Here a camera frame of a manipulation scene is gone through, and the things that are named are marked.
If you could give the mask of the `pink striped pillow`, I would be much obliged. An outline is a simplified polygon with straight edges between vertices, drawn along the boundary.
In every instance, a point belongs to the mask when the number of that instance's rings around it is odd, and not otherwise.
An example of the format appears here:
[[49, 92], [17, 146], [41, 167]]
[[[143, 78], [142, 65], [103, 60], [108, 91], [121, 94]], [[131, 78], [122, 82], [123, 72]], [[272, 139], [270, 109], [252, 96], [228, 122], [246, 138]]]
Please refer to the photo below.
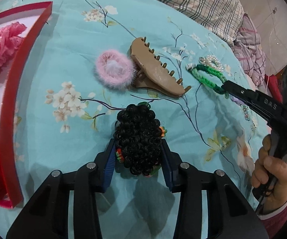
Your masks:
[[264, 83], [266, 55], [261, 47], [261, 37], [247, 13], [234, 41], [234, 55], [246, 75], [258, 87]]

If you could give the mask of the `pink lace scrunchie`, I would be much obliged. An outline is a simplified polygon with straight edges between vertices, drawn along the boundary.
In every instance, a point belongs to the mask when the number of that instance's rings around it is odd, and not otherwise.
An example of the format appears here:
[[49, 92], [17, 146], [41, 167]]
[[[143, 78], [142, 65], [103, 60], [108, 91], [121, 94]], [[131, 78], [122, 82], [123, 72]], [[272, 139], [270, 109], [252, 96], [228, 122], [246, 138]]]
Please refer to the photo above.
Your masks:
[[21, 46], [23, 38], [20, 36], [27, 26], [15, 22], [0, 29], [0, 67], [10, 61]]

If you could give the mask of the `tan claw hair clip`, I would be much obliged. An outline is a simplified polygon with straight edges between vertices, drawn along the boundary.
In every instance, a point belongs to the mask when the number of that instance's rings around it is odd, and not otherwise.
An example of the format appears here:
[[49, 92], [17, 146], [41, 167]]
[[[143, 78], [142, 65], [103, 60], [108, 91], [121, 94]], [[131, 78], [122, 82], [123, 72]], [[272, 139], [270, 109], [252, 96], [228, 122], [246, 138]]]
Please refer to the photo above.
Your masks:
[[183, 87], [183, 79], [176, 79], [174, 71], [166, 68], [167, 64], [162, 63], [160, 57], [154, 54], [145, 37], [133, 40], [130, 56], [137, 66], [134, 79], [136, 88], [155, 90], [172, 98], [180, 98], [191, 89], [190, 86]]

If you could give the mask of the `red shallow box tray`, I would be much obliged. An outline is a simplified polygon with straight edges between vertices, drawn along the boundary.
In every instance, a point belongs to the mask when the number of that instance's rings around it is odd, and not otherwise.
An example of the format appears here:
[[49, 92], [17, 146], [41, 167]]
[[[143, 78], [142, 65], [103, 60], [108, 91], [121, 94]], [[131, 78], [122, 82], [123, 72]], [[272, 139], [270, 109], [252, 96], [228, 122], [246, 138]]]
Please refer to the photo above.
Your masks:
[[5, 83], [0, 88], [0, 166], [7, 190], [5, 196], [5, 201], [8, 202], [7, 209], [14, 208], [23, 200], [13, 148], [18, 87], [34, 42], [52, 14], [52, 5], [51, 1], [31, 3], [0, 12], [0, 27], [16, 21], [27, 26], [21, 46], [4, 70]]

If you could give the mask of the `pink fluffy scrunchie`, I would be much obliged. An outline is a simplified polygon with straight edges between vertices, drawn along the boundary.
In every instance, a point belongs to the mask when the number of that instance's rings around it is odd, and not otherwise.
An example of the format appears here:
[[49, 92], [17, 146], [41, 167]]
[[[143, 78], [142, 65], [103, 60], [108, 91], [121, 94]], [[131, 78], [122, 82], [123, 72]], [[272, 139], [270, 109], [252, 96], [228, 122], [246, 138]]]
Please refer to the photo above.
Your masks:
[[136, 66], [118, 50], [103, 51], [95, 61], [95, 73], [103, 85], [113, 90], [124, 90], [135, 78]]

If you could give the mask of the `pearl beaded scrunchie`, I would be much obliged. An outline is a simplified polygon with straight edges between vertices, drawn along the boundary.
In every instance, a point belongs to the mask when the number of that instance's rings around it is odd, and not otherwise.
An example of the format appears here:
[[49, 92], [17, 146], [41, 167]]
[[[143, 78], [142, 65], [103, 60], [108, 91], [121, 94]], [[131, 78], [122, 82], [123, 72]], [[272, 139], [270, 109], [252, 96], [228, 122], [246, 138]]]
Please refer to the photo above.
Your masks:
[[199, 62], [200, 64], [209, 66], [219, 72], [223, 71], [223, 65], [216, 56], [207, 55], [206, 57], [200, 57]]

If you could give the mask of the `black curly scrunchie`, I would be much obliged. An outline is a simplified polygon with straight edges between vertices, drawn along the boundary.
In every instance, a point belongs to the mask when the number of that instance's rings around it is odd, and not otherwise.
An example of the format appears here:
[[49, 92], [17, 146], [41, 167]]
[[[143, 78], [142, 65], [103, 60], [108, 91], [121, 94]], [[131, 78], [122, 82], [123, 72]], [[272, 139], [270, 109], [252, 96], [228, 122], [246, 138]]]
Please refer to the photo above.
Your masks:
[[134, 176], [154, 175], [161, 167], [161, 140], [166, 133], [149, 103], [128, 105], [115, 123], [116, 159]]

